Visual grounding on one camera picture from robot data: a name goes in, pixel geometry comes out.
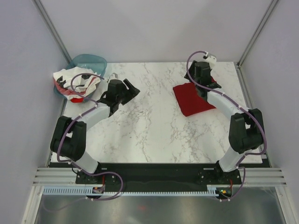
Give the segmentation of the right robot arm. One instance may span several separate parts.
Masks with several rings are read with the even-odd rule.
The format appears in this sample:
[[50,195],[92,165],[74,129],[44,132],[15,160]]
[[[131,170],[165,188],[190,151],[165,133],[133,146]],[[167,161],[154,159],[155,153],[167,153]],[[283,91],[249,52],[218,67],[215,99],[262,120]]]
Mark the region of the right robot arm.
[[227,96],[221,86],[213,80],[208,62],[193,61],[185,78],[194,83],[197,95],[216,107],[230,121],[229,149],[216,162],[214,178],[218,183],[226,183],[231,171],[236,170],[246,155],[265,142],[263,116],[259,109],[242,107]]

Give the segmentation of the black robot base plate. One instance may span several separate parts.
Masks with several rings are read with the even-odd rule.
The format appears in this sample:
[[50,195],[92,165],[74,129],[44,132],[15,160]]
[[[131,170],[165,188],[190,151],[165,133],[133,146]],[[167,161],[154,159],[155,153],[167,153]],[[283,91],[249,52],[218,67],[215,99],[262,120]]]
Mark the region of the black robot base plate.
[[239,185],[238,170],[222,172],[211,163],[102,163],[91,177],[79,172],[77,184],[104,184],[106,192],[168,193],[207,191],[209,185]]

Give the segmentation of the dark red t-shirt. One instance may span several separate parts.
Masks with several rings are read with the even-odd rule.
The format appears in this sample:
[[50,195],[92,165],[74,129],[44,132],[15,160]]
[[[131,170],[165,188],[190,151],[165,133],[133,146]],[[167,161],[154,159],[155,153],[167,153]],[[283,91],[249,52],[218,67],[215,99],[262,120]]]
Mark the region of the dark red t-shirt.
[[193,83],[177,85],[173,87],[173,92],[179,108],[185,117],[216,108],[197,95]]

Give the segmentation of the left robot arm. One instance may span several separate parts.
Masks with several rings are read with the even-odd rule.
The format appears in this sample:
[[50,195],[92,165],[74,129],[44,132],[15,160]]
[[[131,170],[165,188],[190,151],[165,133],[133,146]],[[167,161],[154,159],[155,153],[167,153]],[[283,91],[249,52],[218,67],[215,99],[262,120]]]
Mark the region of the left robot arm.
[[70,163],[86,172],[86,178],[91,183],[99,183],[103,173],[97,169],[99,163],[86,151],[87,131],[100,121],[111,117],[119,105],[125,105],[140,93],[127,79],[112,79],[107,90],[99,100],[93,100],[95,105],[71,118],[61,116],[50,143],[50,149],[56,153],[57,161]]

